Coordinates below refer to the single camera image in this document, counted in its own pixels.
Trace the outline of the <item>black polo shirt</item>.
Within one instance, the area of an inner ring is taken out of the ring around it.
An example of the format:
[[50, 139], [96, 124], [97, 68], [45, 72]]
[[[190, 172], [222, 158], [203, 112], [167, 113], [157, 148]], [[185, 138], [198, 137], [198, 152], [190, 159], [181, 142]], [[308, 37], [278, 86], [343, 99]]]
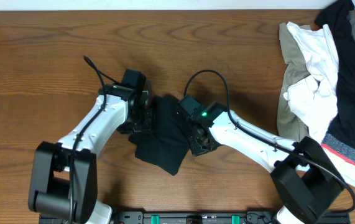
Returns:
[[156, 96], [150, 108], [154, 111], [152, 130], [129, 136], [136, 145], [135, 157], [176, 175], [190, 148], [190, 130], [177, 114], [178, 99], [172, 95]]

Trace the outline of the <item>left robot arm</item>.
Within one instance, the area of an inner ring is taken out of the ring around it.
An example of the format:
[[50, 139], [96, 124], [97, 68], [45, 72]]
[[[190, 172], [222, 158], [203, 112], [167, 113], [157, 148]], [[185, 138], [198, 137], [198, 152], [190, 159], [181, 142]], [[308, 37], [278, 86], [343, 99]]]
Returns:
[[98, 91], [90, 112], [56, 143], [42, 142], [34, 154], [28, 208], [66, 223], [111, 222], [113, 210], [98, 200], [97, 158], [113, 132], [151, 129], [150, 83], [127, 69], [119, 83]]

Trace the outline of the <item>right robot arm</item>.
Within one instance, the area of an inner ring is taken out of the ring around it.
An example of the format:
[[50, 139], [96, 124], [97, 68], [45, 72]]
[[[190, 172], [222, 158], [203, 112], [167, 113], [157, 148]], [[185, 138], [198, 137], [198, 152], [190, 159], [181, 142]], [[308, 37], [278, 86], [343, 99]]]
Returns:
[[343, 178], [312, 138], [281, 138], [244, 121], [220, 103], [205, 106], [185, 96], [177, 113], [188, 123], [190, 149], [201, 156], [225, 145], [270, 172], [284, 205], [279, 223], [341, 223], [347, 212], [329, 210], [343, 191]]

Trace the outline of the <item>khaki shorts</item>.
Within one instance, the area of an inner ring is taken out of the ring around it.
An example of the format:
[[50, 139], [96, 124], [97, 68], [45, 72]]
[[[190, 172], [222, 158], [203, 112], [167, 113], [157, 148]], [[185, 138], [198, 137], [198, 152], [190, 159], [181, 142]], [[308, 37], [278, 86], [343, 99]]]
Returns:
[[277, 130], [279, 136], [299, 142], [310, 136], [304, 110], [310, 107], [318, 83], [308, 72], [305, 58], [286, 23], [279, 24], [279, 41], [287, 68], [279, 96]]

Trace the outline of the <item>white shirt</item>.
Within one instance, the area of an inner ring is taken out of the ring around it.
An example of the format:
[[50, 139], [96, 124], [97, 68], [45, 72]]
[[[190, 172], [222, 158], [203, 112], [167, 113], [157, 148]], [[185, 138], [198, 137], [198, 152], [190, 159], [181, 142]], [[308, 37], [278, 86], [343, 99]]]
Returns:
[[328, 26], [279, 25], [284, 73], [277, 110], [279, 135], [321, 144], [345, 181], [355, 187], [355, 149], [327, 132], [338, 114], [336, 83], [338, 54]]

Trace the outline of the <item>black garment with striped band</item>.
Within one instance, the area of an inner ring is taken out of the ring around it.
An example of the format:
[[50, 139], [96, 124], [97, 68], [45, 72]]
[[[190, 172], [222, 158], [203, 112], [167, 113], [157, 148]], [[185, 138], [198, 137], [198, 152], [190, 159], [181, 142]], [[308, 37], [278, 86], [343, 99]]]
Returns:
[[339, 59], [338, 114], [329, 125], [322, 146], [355, 166], [355, 40], [348, 18], [353, 10], [352, 1], [336, 1], [319, 13], [315, 24], [329, 26]]

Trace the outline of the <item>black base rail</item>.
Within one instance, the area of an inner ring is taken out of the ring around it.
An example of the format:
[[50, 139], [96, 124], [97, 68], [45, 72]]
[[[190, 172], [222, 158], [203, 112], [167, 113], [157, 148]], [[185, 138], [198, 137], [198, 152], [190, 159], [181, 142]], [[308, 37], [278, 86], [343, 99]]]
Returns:
[[[48, 215], [39, 216], [39, 224], [68, 223], [66, 220], [53, 218]], [[249, 211], [246, 213], [143, 213], [119, 212], [111, 215], [109, 223], [115, 224], [265, 224], [281, 223], [277, 215], [271, 211]], [[317, 223], [350, 224], [348, 213], [327, 214]]]

